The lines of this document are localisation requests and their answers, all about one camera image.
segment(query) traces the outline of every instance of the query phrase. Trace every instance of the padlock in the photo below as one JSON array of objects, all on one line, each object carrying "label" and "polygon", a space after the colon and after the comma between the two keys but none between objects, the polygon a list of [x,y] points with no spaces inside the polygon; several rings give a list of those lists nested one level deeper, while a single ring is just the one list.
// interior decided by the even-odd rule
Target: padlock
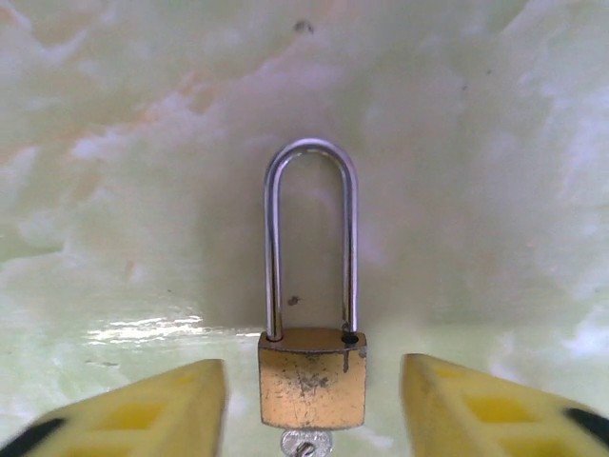
[{"label": "padlock", "polygon": [[[300,155],[329,157],[343,181],[342,328],[283,328],[279,198],[283,170]],[[265,176],[266,331],[258,342],[260,407],[266,425],[358,427],[365,412],[366,339],[357,331],[357,175],[349,156],[317,138],[281,149]]]}]

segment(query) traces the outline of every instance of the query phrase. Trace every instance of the green marble background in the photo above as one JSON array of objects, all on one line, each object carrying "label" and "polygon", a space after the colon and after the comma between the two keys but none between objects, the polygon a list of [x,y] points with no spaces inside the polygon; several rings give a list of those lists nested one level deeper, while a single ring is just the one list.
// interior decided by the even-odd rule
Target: green marble background
[{"label": "green marble background", "polygon": [[[262,185],[309,135],[360,175],[367,416],[334,455],[408,454],[409,351],[609,414],[608,23],[607,1],[0,0],[0,439],[222,357],[223,455],[281,455]],[[335,172],[294,163],[283,202],[287,322],[334,324]]]}]

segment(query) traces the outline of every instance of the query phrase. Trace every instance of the metal shackle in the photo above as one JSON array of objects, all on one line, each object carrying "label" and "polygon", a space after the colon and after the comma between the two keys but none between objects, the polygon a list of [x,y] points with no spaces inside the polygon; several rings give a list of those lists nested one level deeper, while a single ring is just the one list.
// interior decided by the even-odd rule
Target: metal shackle
[{"label": "metal shackle", "polygon": [[343,181],[343,330],[358,329],[358,182],[349,156],[339,147],[320,138],[304,138],[281,149],[271,160],[265,175],[265,262],[266,336],[283,338],[282,262],[279,199],[282,174],[289,162],[316,152],[328,157],[341,172]]}]

